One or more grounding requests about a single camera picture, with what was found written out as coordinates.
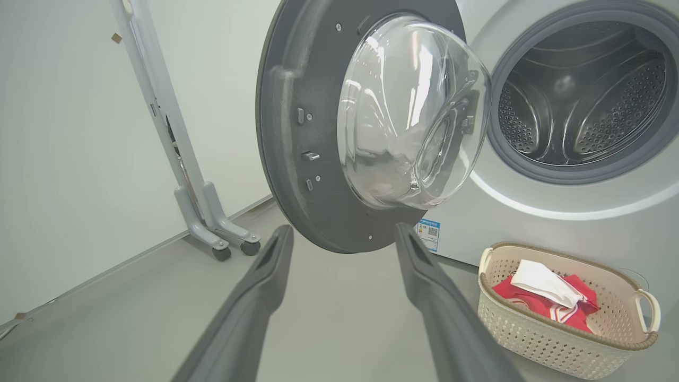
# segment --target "white towel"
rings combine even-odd
[[[557,304],[575,308],[584,296],[559,275],[540,262],[521,260],[511,285],[548,298]]]

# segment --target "laundry basket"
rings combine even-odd
[[[596,292],[600,310],[587,316],[593,334],[513,304],[492,289],[523,259],[541,262],[562,277],[575,274]],[[657,300],[634,280],[601,264],[529,245],[499,243],[481,257],[479,285],[479,317],[500,345],[578,378],[603,378],[658,338]],[[650,328],[644,323],[641,298],[652,307]]]

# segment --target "red clothing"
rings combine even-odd
[[[539,315],[592,333],[587,327],[587,316],[598,311],[599,306],[596,303],[596,292],[580,280],[580,277],[577,277],[576,275],[564,277],[564,280],[567,283],[572,285],[583,295],[583,299],[579,301],[573,309],[556,304],[545,297],[511,285],[511,279],[512,276],[509,276],[502,280],[501,283],[493,287],[493,290],[503,298],[506,298],[511,302],[523,304]]]

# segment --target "wheel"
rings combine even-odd
[[[240,250],[243,251],[243,253],[248,256],[254,256],[258,254],[259,248],[261,248],[260,242],[249,243],[247,241],[243,241],[243,244],[240,245]]]
[[[213,248],[213,255],[215,255],[215,257],[219,261],[229,260],[229,258],[231,257],[231,248],[226,247],[226,248],[222,249],[221,251]]]

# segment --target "front-load washing machine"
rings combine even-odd
[[[396,222],[469,264],[521,241],[668,309],[678,18],[674,0],[283,1],[257,82],[272,193],[331,251],[388,245]]]
[[[488,140],[469,181],[425,215],[440,226],[430,248],[470,264],[494,241],[556,248],[626,270],[671,308],[679,2],[489,9],[470,40],[492,72]]]

